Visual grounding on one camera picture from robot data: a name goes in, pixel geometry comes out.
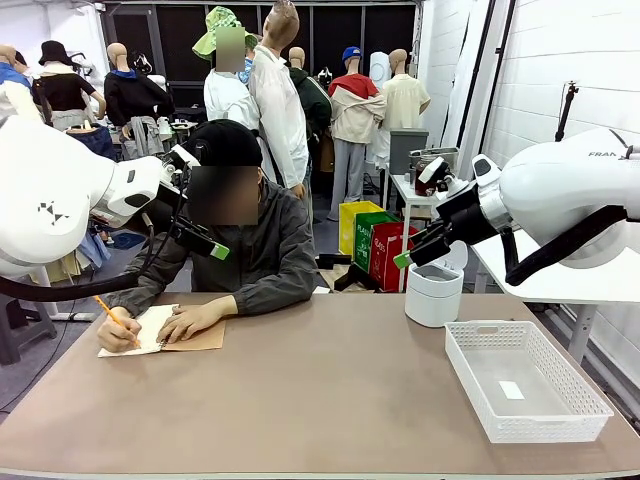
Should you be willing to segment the person's left hand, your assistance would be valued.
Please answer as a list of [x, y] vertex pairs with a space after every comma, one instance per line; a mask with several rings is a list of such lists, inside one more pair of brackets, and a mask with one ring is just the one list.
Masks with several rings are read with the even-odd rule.
[[237, 304], [231, 295], [214, 299], [203, 305], [178, 305], [159, 330], [157, 341], [175, 343], [188, 340], [196, 333], [214, 326], [225, 317], [237, 313]]

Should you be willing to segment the person's right hand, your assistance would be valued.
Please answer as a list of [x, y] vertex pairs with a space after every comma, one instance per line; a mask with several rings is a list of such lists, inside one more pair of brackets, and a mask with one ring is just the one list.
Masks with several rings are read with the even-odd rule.
[[119, 318], [114, 320], [107, 316], [98, 329], [99, 346], [111, 353], [137, 349], [140, 330], [141, 326], [135, 319]]

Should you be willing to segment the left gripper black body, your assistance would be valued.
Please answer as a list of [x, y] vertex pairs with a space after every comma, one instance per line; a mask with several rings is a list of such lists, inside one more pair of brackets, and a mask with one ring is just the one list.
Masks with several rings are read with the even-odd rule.
[[187, 195], [174, 186], [161, 183], [156, 197], [149, 203], [149, 219], [155, 233], [167, 233], [171, 227], [184, 229], [189, 226], [186, 216]]

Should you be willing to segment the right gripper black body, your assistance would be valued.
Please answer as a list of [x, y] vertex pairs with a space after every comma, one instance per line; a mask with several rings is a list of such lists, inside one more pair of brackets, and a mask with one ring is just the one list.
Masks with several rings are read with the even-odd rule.
[[443, 221], [448, 244], [455, 241], [476, 244], [493, 236], [493, 226], [481, 209], [476, 185], [445, 199], [436, 211]]

